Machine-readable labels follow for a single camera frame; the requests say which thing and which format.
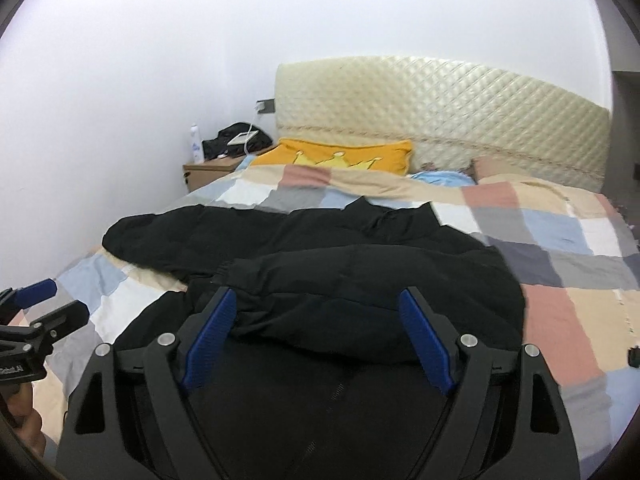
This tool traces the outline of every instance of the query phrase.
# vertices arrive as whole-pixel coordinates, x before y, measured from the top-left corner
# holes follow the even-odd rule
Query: human hand
[[[33,386],[31,383],[23,383],[20,390],[6,400],[6,406],[20,427],[15,433],[31,450],[42,456],[46,446],[46,440],[42,433],[42,417],[33,409]]]

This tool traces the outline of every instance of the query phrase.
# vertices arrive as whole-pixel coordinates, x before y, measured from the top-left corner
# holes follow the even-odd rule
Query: patchwork blanket
[[[343,208],[365,196],[393,208],[431,202],[442,224],[498,247],[527,299],[525,340],[540,347],[574,431],[583,478],[622,435],[640,404],[640,370],[626,352],[640,340],[640,254],[628,227],[599,194],[522,175],[478,186],[439,187],[379,171],[255,166],[183,197],[184,205]],[[44,431],[60,436],[66,396],[91,352],[113,342],[175,279],[118,260],[103,248],[57,278],[56,303],[26,311],[25,324],[71,298],[91,311],[88,326],[54,346],[48,377],[35,385]]]

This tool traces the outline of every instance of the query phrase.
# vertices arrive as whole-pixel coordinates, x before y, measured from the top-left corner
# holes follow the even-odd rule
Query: nightstand
[[[272,146],[260,150],[259,152],[252,153],[252,155],[260,155],[261,153],[268,152],[272,149]],[[233,171],[244,160],[243,156],[224,156],[223,158],[214,158],[207,160],[202,164],[185,164],[182,169],[184,170],[184,183],[187,185],[189,192],[210,184],[214,180],[217,180]]]

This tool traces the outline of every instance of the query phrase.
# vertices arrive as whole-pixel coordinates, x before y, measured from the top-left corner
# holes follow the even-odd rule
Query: metal bolt
[[[165,332],[164,334],[161,334],[158,336],[158,344],[160,346],[169,346],[174,344],[175,342],[175,335],[172,334],[171,332]]]
[[[471,334],[463,334],[460,336],[460,342],[468,348],[473,348],[478,344],[478,338]]]
[[[97,347],[95,347],[95,354],[100,357],[104,357],[111,351],[111,345],[107,343],[100,343]]]
[[[538,357],[540,355],[540,348],[538,348],[535,345],[531,345],[531,344],[526,345],[524,347],[524,351],[528,356],[531,356],[531,357]]]

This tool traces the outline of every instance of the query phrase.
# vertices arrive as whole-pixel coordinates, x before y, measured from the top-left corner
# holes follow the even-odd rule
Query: headboard
[[[538,79],[474,63],[363,56],[281,64],[283,137],[357,145],[411,139],[412,167],[495,154],[540,178],[598,191],[609,111]]]

